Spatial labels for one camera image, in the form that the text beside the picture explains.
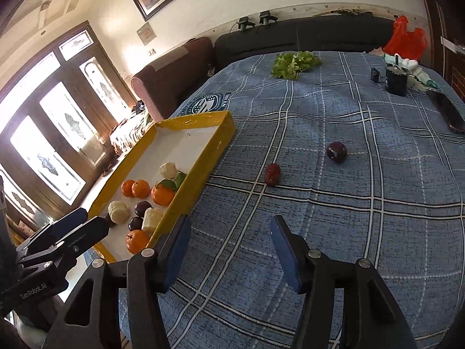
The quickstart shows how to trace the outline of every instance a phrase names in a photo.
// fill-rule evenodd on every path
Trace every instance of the metal screw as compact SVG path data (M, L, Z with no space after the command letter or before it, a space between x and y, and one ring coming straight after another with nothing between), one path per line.
M366 258L361 258L359 260L359 265L362 268L368 269L371 266L371 262L370 262L370 260L367 260Z
M152 248L145 248L140 254L142 257L152 257L155 251Z
M94 268L100 268L101 266L103 266L104 263L105 261L103 261L101 258L97 258L94 261L92 261L92 266Z
M320 258L321 257L321 252L318 249L310 249L308 251L308 255L311 258Z

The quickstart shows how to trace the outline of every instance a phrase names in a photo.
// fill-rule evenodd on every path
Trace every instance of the white peeled fruit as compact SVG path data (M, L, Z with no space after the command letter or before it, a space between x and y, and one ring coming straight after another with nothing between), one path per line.
M108 205L108 213L116 224L122 224L129 218L129 210L120 200L114 200Z
M142 222L142 230L151 237L155 232L155 229L159 225L161 218L163 218L162 211L158 208L147 208L144 214L144 220Z
M166 179L173 179L178 175L175 163L164 163L160 167L160 174Z

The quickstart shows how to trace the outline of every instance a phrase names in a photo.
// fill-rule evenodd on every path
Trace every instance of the yellow tray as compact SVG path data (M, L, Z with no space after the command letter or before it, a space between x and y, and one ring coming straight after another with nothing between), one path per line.
M180 214L191 212L211 171L234 136L232 119L228 111L214 111L156 123L119 162L89 208L89 219L105 215L113 200L123 200L131 211L126 223L110 228L108 236L95 245L108 262L132 256L126 249L125 236L129 232L127 224L135 216L134 206L141 199L124 197L120 190L123 181L145 179L153 187L163 179L160 165L168 161L187 173L147 245L152 247L161 235L171 232ZM159 207L150 196L146 200Z

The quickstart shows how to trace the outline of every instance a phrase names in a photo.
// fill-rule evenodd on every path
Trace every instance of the brown sofa armrest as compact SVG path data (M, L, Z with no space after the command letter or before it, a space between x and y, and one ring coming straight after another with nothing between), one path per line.
M186 90L206 78L212 58L210 39L196 38L146 65L131 79L131 87L159 122L175 112Z

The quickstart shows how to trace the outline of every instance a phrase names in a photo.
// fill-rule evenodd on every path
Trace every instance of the tangerine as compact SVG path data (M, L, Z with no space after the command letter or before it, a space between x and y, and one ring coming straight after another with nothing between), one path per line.
M152 189L151 197L157 205L168 206L175 194L176 192L173 189L162 184L156 184Z
M123 193L125 197L129 197L129 198L134 197L133 190L132 190L133 184L134 184L133 179L127 179L126 181L122 183L121 192Z
M147 244L148 237L141 229L135 229L126 236L126 247L132 254L138 254Z
M137 197L137 198L144 199L144 198L147 198L148 195L150 194L150 185L148 184L147 181L143 179L140 179L134 182L131 189L132 189L134 197Z

